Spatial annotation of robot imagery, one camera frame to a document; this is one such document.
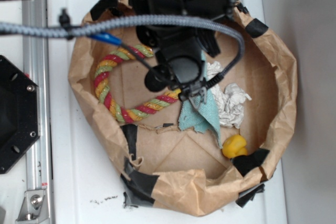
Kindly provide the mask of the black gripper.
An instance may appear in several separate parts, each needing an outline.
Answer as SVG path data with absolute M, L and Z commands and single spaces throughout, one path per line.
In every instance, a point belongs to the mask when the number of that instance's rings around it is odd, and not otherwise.
M 195 111 L 198 103 L 194 96 L 200 96 L 200 102 L 207 102 L 207 88 L 204 79 L 204 60 L 202 49 L 195 37 L 175 41 L 171 45 L 155 48 L 157 65 L 145 76 L 145 86 L 151 92 L 165 88 L 180 89 L 181 101 L 189 100 Z

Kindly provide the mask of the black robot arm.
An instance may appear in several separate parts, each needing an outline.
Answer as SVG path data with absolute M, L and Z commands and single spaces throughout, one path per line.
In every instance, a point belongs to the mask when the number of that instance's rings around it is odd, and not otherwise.
M 134 10 L 134 15 L 130 17 L 79 27 L 72 25 L 67 13 L 62 11 L 59 27 L 40 28 L 1 23 L 1 34 L 66 39 L 86 36 L 125 47 L 125 43 L 110 35 L 109 31 L 136 27 L 138 39 L 154 49 L 158 62 L 156 67 L 149 67 L 146 87 L 153 92 L 166 87 L 179 88 L 181 101 L 199 97 L 200 103 L 205 103 L 208 90 L 223 80 L 245 51 L 241 34 L 221 23 L 225 18 L 232 19 L 236 1 L 130 0 Z M 238 52 L 223 71 L 206 80 L 202 53 L 211 57 L 219 54 L 214 35 L 216 31 L 234 38 L 238 43 Z

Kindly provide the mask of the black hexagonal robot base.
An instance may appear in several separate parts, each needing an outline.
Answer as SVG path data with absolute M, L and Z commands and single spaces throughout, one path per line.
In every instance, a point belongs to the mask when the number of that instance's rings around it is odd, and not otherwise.
M 1 56 L 1 174 L 39 138 L 38 85 Z

